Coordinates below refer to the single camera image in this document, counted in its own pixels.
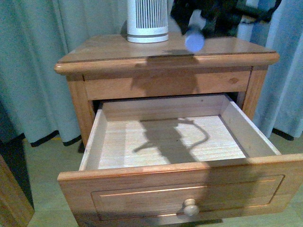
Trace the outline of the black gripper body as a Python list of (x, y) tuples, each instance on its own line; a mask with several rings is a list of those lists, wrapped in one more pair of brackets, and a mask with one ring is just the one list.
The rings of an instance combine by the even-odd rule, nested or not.
[[(197, 32), (204, 37), (235, 36), (240, 24), (269, 23), (274, 12), (281, 4), (277, 0), (268, 10), (248, 6), (241, 0), (175, 0), (170, 16), (179, 26), (182, 35)], [(200, 11), (205, 19), (203, 28), (190, 24), (194, 11)]]

